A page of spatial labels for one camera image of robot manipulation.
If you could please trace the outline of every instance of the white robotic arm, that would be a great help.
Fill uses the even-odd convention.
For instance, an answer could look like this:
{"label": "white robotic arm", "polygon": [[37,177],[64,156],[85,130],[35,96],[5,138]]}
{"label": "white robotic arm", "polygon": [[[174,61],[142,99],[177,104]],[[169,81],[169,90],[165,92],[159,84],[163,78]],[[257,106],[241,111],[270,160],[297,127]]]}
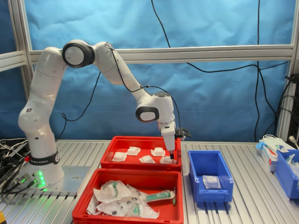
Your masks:
{"label": "white robotic arm", "polygon": [[158,122],[166,149],[173,158],[175,117],[171,96],[165,92],[148,94],[110,43],[99,42],[90,46],[82,40],[74,40],[63,49],[46,48],[42,52],[28,102],[19,115],[18,123],[28,138],[31,152],[29,163],[20,169],[19,176],[28,174],[30,179],[36,178],[37,184],[32,188],[53,185],[64,176],[49,118],[67,65],[81,68],[92,63],[111,83],[123,84],[131,91],[137,102],[135,115],[138,120]]}

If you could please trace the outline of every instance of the white packet in blue bin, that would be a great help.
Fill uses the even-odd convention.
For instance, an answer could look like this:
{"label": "white packet in blue bin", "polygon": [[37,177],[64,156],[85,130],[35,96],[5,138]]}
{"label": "white packet in blue bin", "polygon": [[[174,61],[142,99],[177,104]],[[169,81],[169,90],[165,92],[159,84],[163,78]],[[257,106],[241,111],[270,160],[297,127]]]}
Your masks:
{"label": "white packet in blue bin", "polygon": [[204,185],[207,189],[213,188],[213,189],[221,189],[219,177],[217,176],[202,176],[202,180],[204,182]]}

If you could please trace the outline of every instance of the slatted table surface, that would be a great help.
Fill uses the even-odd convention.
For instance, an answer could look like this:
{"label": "slatted table surface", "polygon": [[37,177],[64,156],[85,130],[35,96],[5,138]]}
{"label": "slatted table surface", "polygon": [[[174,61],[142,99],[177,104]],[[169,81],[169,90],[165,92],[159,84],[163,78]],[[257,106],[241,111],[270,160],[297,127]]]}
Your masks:
{"label": "slatted table surface", "polygon": [[[26,194],[1,196],[0,210],[7,223],[70,224],[71,212],[88,183],[109,141],[61,140],[57,148],[65,166],[90,166],[77,197]],[[299,224],[299,200],[286,197],[274,174],[253,143],[182,142],[185,224]],[[188,150],[220,150],[235,181],[231,203],[194,203],[189,182]]]}

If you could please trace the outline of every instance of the white box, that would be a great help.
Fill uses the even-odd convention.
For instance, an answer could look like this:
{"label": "white box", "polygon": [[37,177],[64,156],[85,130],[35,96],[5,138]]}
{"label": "white box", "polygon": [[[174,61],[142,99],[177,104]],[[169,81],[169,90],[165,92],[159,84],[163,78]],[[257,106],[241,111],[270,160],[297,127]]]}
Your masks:
{"label": "white box", "polygon": [[275,172],[277,155],[276,152],[270,150],[267,146],[263,146],[262,149],[258,149],[261,153],[264,162],[267,164],[270,172]]}

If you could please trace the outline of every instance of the blue curtain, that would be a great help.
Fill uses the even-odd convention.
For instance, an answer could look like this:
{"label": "blue curtain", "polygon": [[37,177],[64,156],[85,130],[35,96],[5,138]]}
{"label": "blue curtain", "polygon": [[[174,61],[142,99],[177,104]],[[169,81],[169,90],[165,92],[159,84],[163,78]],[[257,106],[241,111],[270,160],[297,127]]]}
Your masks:
{"label": "blue curtain", "polygon": [[[295,0],[262,0],[260,44],[290,44]],[[33,49],[62,48],[72,39],[89,44],[108,41],[117,49],[168,47],[150,0],[26,1]],[[257,42],[257,0],[154,0],[172,47],[246,45]],[[204,70],[224,70],[256,62],[194,63]],[[260,67],[282,63],[260,62]],[[176,100],[181,123],[191,140],[253,141],[257,112],[254,102],[255,67],[206,74],[185,63],[130,64],[142,85],[166,89]],[[287,65],[263,70],[268,101],[277,108]],[[76,119],[89,102],[98,69],[91,65],[65,72],[50,118],[56,136],[64,126],[61,113]],[[261,114],[257,136],[274,115],[258,87]],[[100,77],[84,116],[68,122],[62,139],[111,139],[115,135],[158,136],[156,123],[135,118],[135,99],[124,86]]]}
{"label": "blue curtain", "polygon": [[[0,54],[16,51],[7,1],[0,1]],[[0,72],[0,139],[25,136],[18,117],[26,104],[20,68]]]}

